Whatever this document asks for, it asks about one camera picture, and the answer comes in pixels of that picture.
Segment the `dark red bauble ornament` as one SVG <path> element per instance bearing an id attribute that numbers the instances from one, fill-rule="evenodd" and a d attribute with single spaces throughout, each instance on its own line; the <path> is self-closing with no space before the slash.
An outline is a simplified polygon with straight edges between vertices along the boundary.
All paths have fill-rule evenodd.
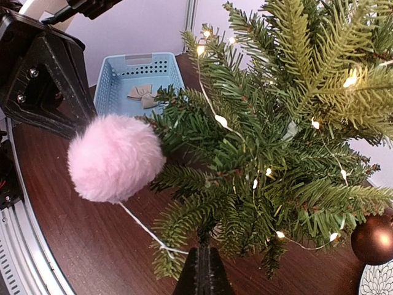
<path id="1" fill-rule="evenodd" d="M 356 257 L 365 264 L 378 266 L 392 260 L 392 208 L 382 215 L 370 215 L 351 235 Z"/>

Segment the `beige fabric bow ornament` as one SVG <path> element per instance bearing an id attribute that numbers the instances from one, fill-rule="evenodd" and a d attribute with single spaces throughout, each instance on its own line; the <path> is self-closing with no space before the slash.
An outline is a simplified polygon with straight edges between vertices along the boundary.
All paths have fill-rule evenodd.
<path id="1" fill-rule="evenodd" d="M 152 84 L 134 86 L 127 95 L 127 98 L 134 101 L 140 101 L 143 109 L 154 108 L 158 105 L 155 99 L 157 93 L 152 91 Z"/>

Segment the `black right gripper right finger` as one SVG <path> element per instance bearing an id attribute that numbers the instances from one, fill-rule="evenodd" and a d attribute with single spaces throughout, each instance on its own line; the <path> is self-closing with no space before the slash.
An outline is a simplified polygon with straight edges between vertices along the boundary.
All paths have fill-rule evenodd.
<path id="1" fill-rule="evenodd" d="M 216 248 L 204 249 L 204 294 L 235 294 Z"/>

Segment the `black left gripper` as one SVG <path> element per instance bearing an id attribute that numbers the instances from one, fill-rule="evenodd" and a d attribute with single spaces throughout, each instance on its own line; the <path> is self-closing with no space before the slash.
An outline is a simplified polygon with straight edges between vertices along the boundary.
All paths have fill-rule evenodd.
<path id="1" fill-rule="evenodd" d="M 73 138 L 95 118 L 84 45 L 1 6 L 1 110 L 19 122 Z"/>

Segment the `small green christmas tree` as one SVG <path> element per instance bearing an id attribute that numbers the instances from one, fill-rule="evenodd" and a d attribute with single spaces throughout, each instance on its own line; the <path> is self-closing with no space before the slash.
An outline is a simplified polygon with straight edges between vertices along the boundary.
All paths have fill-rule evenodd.
<path id="1" fill-rule="evenodd" d="M 365 187 L 379 166 L 349 141 L 392 143 L 392 2 L 226 2 L 234 42 L 211 25 L 182 37 L 200 88 L 161 89 L 152 125 L 172 156 L 155 178 L 174 202 L 155 223 L 169 247 L 211 237 L 261 253 L 272 276 L 286 242 L 330 248 L 392 202 Z"/>

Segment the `pink pompom ornament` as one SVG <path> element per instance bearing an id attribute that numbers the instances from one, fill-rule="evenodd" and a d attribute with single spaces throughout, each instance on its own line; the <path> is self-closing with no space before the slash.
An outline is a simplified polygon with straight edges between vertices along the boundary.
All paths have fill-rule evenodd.
<path id="1" fill-rule="evenodd" d="M 170 258 L 184 250 L 167 246 L 125 206 L 163 170 L 160 139 L 145 117 L 98 116 L 68 147 L 68 171 L 85 200 L 120 205 Z"/>

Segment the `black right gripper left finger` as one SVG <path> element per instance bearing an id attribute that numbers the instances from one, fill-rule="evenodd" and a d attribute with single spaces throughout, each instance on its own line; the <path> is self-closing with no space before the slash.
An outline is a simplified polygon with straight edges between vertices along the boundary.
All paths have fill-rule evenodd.
<path id="1" fill-rule="evenodd" d="M 181 271 L 180 277 L 173 291 L 173 295 L 204 294 L 204 287 L 202 282 L 203 255 L 203 247 L 192 248 L 189 251 L 187 259 L 184 263 L 184 267 Z"/>

